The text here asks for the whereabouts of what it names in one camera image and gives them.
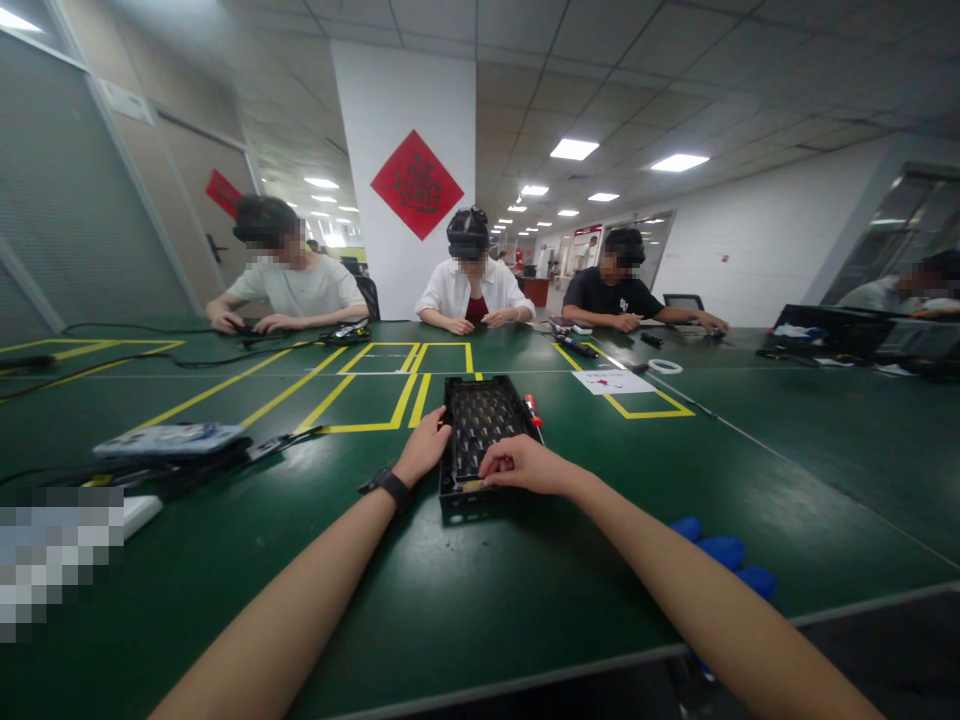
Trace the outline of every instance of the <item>green table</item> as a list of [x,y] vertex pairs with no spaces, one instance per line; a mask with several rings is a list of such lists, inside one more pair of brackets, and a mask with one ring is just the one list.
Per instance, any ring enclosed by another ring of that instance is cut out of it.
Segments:
[[[946,522],[957,516],[957,496],[942,489],[956,448],[943,445],[912,466],[914,445],[878,446],[894,433],[905,443],[945,437],[939,423],[957,427],[955,388],[771,363],[753,354],[759,331],[735,331],[732,344],[668,336],[659,350],[598,333],[610,357],[662,356],[685,367],[660,378],[670,383],[664,394],[612,403],[591,395],[570,374],[571,358],[527,327],[456,338],[384,323],[373,333],[374,345],[309,346],[221,368],[127,362],[0,406],[3,475],[83,462],[94,444],[148,422],[244,422],[256,440],[321,421],[333,430],[168,505],[79,602],[50,608],[33,640],[12,649],[6,696],[31,717],[145,716],[356,500],[357,486],[397,457],[411,423],[440,404],[449,375],[510,374],[536,396],[549,447],[665,521],[695,515],[706,534],[739,537],[747,563],[776,575],[774,604],[796,622],[960,581]],[[187,359],[239,351],[235,339],[211,335],[101,329],[88,337],[7,357],[72,353],[62,374],[171,342],[183,342],[176,353]],[[612,367],[607,357],[573,361]],[[0,387],[45,376],[8,376]],[[723,420],[691,412],[681,393]],[[898,415],[921,406],[926,414],[909,422]],[[880,408],[900,422],[875,442]],[[871,451],[881,455],[870,459]],[[890,459],[899,452],[903,461]],[[12,492],[3,489],[7,501]],[[436,477],[425,479],[415,507],[389,529],[292,717],[399,714],[682,649],[629,568],[567,502],[529,497],[484,521],[456,523],[442,518],[436,492]]]

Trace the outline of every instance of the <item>black wristwatch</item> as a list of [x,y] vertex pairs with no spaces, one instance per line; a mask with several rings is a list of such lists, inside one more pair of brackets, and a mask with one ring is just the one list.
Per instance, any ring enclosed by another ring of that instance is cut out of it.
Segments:
[[377,476],[373,480],[365,485],[361,485],[358,489],[361,495],[366,495],[378,487],[390,493],[390,497],[397,503],[397,514],[402,513],[410,507],[410,488],[404,485],[403,481],[394,475],[393,470],[390,468],[384,468],[377,473]]

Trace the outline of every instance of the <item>red diamond decoration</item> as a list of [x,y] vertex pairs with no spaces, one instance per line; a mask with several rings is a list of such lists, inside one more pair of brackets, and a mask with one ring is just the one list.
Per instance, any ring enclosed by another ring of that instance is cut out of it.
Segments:
[[416,130],[411,130],[370,187],[423,240],[463,197],[463,190]]

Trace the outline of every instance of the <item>roll of tape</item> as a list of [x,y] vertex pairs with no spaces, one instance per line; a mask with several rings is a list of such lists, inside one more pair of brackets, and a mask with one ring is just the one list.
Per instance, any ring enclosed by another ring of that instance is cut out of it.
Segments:
[[683,368],[670,360],[659,360],[654,358],[648,360],[647,364],[661,375],[678,375],[683,372]]

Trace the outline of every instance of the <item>office chair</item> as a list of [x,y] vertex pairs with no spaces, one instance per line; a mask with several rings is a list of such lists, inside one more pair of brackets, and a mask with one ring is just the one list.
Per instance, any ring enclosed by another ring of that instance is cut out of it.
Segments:
[[357,281],[357,288],[363,299],[367,301],[367,309],[370,310],[370,321],[374,322],[380,319],[380,301],[377,298],[377,284],[368,277],[358,275],[354,278]]
[[[679,307],[684,310],[703,310],[703,300],[699,295],[663,294],[663,304],[667,307]],[[698,325],[695,322],[674,323],[675,325]]]

